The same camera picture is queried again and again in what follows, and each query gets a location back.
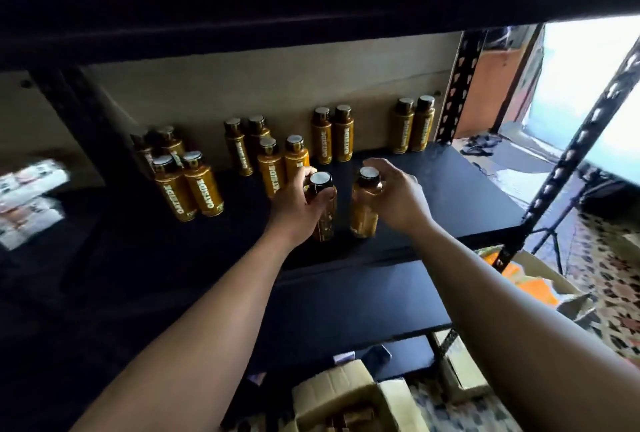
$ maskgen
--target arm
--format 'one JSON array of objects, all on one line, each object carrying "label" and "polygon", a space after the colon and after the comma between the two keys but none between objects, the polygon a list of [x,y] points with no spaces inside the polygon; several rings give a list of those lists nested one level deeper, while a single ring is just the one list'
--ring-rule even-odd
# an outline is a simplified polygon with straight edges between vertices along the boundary
[{"label": "arm", "polygon": [[284,259],[311,235],[333,195],[325,189],[306,205],[303,183],[312,172],[300,168],[276,194],[260,240],[118,375],[72,432],[215,430],[243,377]]},{"label": "arm", "polygon": [[471,356],[522,427],[637,430],[635,366],[447,234],[415,177],[385,159],[365,164],[380,171],[385,188],[358,198],[411,237]]}]

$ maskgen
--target beige wall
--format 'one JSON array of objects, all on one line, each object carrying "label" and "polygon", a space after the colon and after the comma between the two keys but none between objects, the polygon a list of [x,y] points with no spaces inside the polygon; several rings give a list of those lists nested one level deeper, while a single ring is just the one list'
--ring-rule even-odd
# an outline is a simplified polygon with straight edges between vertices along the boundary
[{"label": "beige wall", "polygon": [[448,33],[275,48],[103,64],[87,74],[124,134],[175,125],[190,147],[224,169],[223,121],[231,116],[263,114],[279,142],[300,134],[310,145],[313,108],[348,103],[355,150],[386,145],[398,97],[446,91],[459,40],[460,33]]}]

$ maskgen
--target upper shelf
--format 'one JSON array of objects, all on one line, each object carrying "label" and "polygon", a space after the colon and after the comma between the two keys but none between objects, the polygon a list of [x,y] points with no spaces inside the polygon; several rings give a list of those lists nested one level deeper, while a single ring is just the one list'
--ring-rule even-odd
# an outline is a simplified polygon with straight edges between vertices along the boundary
[{"label": "upper shelf", "polygon": [[640,13],[640,0],[0,0],[0,70]]}]

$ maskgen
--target bottle label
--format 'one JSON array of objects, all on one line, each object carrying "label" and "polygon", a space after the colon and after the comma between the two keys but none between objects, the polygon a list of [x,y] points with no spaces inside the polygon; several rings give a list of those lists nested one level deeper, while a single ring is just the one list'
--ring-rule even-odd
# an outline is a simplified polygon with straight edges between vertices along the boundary
[{"label": "bottle label", "polygon": [[405,147],[408,144],[407,139],[409,138],[409,122],[410,120],[406,119],[402,126],[402,142],[400,144],[401,147]]},{"label": "bottle label", "polygon": [[148,152],[146,152],[145,153],[145,159],[149,163],[149,167],[151,169],[154,169],[154,157],[151,154],[149,154]]},{"label": "bottle label", "polygon": [[178,214],[184,214],[184,209],[182,209],[182,205],[178,200],[178,196],[176,196],[173,192],[173,188],[168,184],[163,185],[163,187],[164,192],[166,193],[167,197],[169,197],[169,201],[171,201],[173,207],[175,208],[175,212]]},{"label": "bottle label", "polygon": [[344,129],[344,153],[349,153],[349,128],[345,127]]},{"label": "bottle label", "polygon": [[182,165],[182,160],[180,159],[180,156],[178,155],[178,153],[176,151],[174,151],[174,150],[171,151],[171,157],[173,158],[175,163],[178,164],[178,167],[180,167],[180,168],[184,167]]},{"label": "bottle label", "polygon": [[207,205],[207,208],[213,209],[215,208],[215,204],[213,204],[213,200],[211,199],[211,195],[209,193],[209,188],[206,184],[204,184],[203,179],[196,179],[196,184],[198,185],[198,189],[202,197],[204,198],[204,204]]},{"label": "bottle label", "polygon": [[326,129],[323,129],[322,132],[320,132],[320,146],[321,146],[321,151],[322,151],[322,157],[329,157],[328,154],[328,149],[327,149],[327,144],[326,144]]},{"label": "bottle label", "polygon": [[238,150],[238,157],[240,158],[240,165],[242,169],[249,169],[249,164],[246,161],[246,154],[242,149],[242,143],[240,141],[236,142],[236,149]]},{"label": "bottle label", "polygon": [[269,164],[269,176],[271,178],[271,186],[273,191],[276,192],[280,189],[280,181],[278,181],[278,172],[276,171],[276,166],[273,164]]},{"label": "bottle label", "polygon": [[427,136],[429,135],[429,126],[431,125],[431,119],[428,118],[424,121],[424,127],[422,128],[422,137],[420,137],[420,144],[427,142]]}]

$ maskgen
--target brown bottle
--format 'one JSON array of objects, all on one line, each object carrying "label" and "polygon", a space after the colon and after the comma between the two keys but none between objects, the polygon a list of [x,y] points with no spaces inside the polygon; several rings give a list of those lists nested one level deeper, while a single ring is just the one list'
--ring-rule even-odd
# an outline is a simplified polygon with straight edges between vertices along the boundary
[{"label": "brown bottle", "polygon": [[240,176],[251,176],[253,168],[246,153],[244,134],[240,128],[240,119],[237,117],[225,120],[225,139],[227,140],[229,154],[231,154],[231,161],[238,174]]},{"label": "brown bottle", "polygon": [[360,189],[364,189],[371,194],[378,194],[382,191],[380,173],[377,169],[368,166],[360,168],[358,178],[353,183],[353,192],[351,194],[351,231],[358,238],[369,238],[376,234],[378,213],[353,199],[353,196]]},{"label": "brown bottle", "polygon": [[427,147],[427,139],[433,123],[433,115],[436,112],[434,105],[436,99],[430,95],[423,95],[418,98],[418,106],[413,117],[413,128],[411,131],[411,142],[409,149],[420,152]]},{"label": "brown bottle", "polygon": [[389,146],[394,154],[404,154],[409,149],[413,124],[413,99],[401,98],[391,112]]},{"label": "brown bottle", "polygon": [[289,136],[284,145],[287,180],[292,181],[298,172],[298,168],[309,165],[309,149],[305,147],[305,140],[302,136]]},{"label": "brown bottle", "polygon": [[161,155],[154,159],[154,167],[156,184],[160,186],[175,217],[180,221],[193,219],[198,212],[198,207],[175,160],[170,155]]},{"label": "brown bottle", "polygon": [[262,153],[260,139],[263,137],[271,137],[271,131],[267,127],[267,121],[262,115],[252,115],[249,117],[249,133],[244,143],[249,153],[249,160],[254,165],[258,161],[258,154]]},{"label": "brown bottle", "polygon": [[169,154],[178,167],[184,167],[182,164],[182,156],[184,155],[184,144],[174,134],[175,129],[171,125],[167,125],[162,129],[158,129],[157,133],[162,137],[162,149],[165,154]]},{"label": "brown bottle", "polygon": [[[327,187],[335,188],[331,174],[322,171],[311,174],[309,178],[309,188],[307,190],[307,202],[310,203],[313,201],[318,193]],[[336,210],[337,193],[332,197],[314,229],[313,237],[318,240],[318,242],[326,242],[333,238],[333,218]]]},{"label": "brown bottle", "polygon": [[277,190],[283,188],[287,183],[287,172],[282,156],[278,153],[276,139],[272,137],[260,139],[258,169],[262,175],[267,196],[272,198]]},{"label": "brown bottle", "polygon": [[311,140],[318,163],[329,164],[332,159],[331,111],[327,107],[318,107],[314,110],[311,119]]},{"label": "brown bottle", "polygon": [[336,160],[350,161],[353,155],[353,118],[351,117],[351,107],[348,105],[338,105],[335,108],[333,140],[333,152]]},{"label": "brown bottle", "polygon": [[152,147],[147,144],[143,136],[131,134],[130,137],[133,142],[133,151],[136,153],[140,165],[144,168],[145,174],[153,177],[156,173],[156,169],[154,168]]},{"label": "brown bottle", "polygon": [[217,216],[225,208],[216,180],[213,179],[211,167],[202,160],[199,150],[186,152],[184,161],[184,177],[189,183],[193,198],[196,200],[204,216]]}]

